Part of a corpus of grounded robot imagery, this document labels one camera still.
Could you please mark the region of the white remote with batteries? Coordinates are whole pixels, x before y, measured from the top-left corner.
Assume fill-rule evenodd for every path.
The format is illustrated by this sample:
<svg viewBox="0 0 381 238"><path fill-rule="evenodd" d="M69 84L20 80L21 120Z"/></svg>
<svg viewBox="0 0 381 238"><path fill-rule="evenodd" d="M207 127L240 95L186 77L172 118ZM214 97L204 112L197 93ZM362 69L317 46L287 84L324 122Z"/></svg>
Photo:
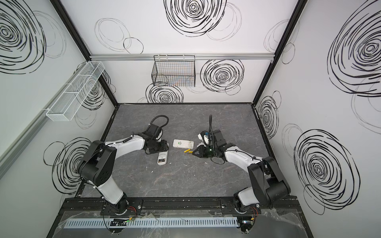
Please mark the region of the white remote with batteries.
<svg viewBox="0 0 381 238"><path fill-rule="evenodd" d="M181 148L181 149L193 149L194 142L191 140L175 139L173 141L173 147L174 148Z"/></svg>

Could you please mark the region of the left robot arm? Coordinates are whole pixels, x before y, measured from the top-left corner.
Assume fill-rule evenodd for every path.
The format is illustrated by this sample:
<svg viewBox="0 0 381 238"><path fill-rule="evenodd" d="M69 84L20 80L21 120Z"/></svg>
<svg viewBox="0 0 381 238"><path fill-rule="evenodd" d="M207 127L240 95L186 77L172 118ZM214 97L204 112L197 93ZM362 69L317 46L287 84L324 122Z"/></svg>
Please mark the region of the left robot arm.
<svg viewBox="0 0 381 238"><path fill-rule="evenodd" d="M169 143L162 139L162 134L163 127L149 124L144 132L124 139L111 142L96 140L85 152L76 171L101 193L116 214L123 215L129 209L129 202L113 179L115 161L129 153L143 150L148 155L157 154L158 165L165 165Z"/></svg>

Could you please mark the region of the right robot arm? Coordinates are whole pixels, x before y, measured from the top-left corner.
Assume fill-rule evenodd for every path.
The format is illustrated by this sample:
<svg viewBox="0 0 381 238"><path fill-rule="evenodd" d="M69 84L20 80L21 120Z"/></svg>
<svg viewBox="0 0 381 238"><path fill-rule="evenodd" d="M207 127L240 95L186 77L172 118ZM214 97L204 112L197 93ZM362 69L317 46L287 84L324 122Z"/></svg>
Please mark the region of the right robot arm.
<svg viewBox="0 0 381 238"><path fill-rule="evenodd" d="M291 193L290 185L273 157L258 157L227 143L220 130L202 131L198 138L201 144L192 153L194 156L221 158L248 172L251 186L233 195L238 213L246 213L253 205L271 207Z"/></svg>

